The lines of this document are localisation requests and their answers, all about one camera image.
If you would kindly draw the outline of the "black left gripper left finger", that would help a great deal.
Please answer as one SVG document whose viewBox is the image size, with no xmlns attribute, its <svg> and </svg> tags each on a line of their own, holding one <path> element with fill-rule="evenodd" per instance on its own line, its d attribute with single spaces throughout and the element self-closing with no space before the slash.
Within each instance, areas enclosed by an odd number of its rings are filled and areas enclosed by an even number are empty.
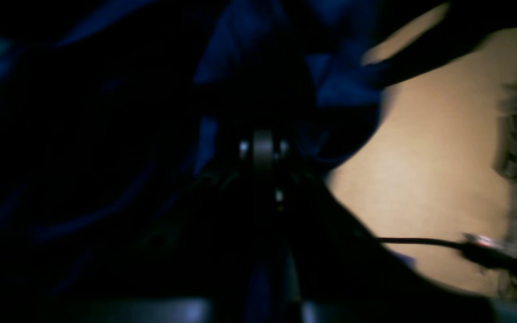
<svg viewBox="0 0 517 323">
<path fill-rule="evenodd" d="M 244 133 L 169 213 L 104 262 L 93 291 L 22 305 L 18 323 L 264 323 L 272 131 Z"/>
</svg>

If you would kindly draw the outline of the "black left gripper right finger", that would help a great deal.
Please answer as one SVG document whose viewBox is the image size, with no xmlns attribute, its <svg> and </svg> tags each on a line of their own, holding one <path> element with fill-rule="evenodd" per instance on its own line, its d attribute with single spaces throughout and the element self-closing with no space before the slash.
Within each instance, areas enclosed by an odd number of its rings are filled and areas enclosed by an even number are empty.
<svg viewBox="0 0 517 323">
<path fill-rule="evenodd" d="M 495 323 L 491 301 L 423 278 L 386 249 L 274 138 L 283 237 L 293 257 L 293 323 Z"/>
</svg>

